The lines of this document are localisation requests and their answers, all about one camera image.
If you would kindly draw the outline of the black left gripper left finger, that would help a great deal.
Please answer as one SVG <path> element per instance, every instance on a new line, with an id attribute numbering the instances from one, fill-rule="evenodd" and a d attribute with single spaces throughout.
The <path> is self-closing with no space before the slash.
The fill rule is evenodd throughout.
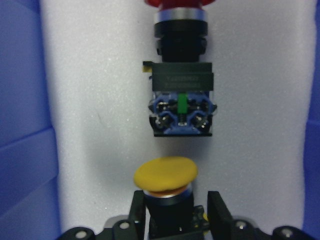
<path id="1" fill-rule="evenodd" d="M 133 194 L 128 220 L 134 223 L 137 238 L 143 240 L 146 226 L 146 204 L 142 190 L 136 190 Z"/>

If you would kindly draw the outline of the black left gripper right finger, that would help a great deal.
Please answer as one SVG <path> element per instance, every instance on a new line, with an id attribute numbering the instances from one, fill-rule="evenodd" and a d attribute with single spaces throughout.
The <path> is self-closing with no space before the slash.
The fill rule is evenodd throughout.
<path id="1" fill-rule="evenodd" d="M 232 239 L 233 217 L 218 191 L 207 193 L 207 216 L 214 240 Z"/>

